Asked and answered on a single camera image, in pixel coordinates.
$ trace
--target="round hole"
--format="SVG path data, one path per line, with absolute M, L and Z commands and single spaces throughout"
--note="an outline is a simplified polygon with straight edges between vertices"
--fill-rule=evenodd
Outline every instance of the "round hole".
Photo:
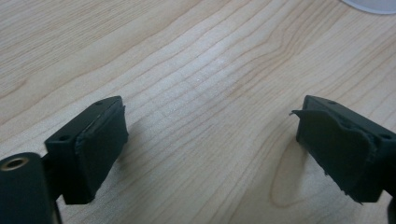
M 389 134 L 385 134 L 385 133 L 381 133 L 379 136 L 381 136 L 382 138 L 385 138 L 385 139 L 392 138 Z
M 7 161 L 1 166 L 2 171 L 12 171 L 15 169 L 18 169 L 22 167 L 24 164 L 26 164 L 29 161 L 29 159 L 25 157 L 20 157 L 20 158 L 15 158 L 13 160 Z
M 59 138 L 59 141 L 66 141 L 67 139 L 69 139 L 70 138 L 70 135 L 64 135 L 64 136 L 61 136 L 60 138 Z

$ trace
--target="wood grain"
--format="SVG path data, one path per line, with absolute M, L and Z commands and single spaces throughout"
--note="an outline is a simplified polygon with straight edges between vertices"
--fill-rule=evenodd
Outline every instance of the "wood grain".
M 2 1 L 0 156 L 121 95 L 130 138 L 65 223 L 387 223 L 295 142 L 304 96 L 396 132 L 396 17 L 331 0 Z

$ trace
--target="black plastic part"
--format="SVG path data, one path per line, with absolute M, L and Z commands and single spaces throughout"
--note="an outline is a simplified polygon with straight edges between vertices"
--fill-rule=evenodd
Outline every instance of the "black plastic part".
M 341 190 L 358 203 L 396 189 L 396 134 L 327 99 L 306 96 L 297 141 Z
M 99 101 L 46 140 L 52 178 L 66 204 L 91 202 L 127 142 L 124 105 L 119 96 Z
M 119 96 L 88 107 L 46 142 L 48 154 L 0 161 L 0 223 L 62 223 L 56 199 L 89 203 L 127 142 Z
M 0 223 L 61 223 L 39 155 L 27 152 L 0 161 L 0 186 Z

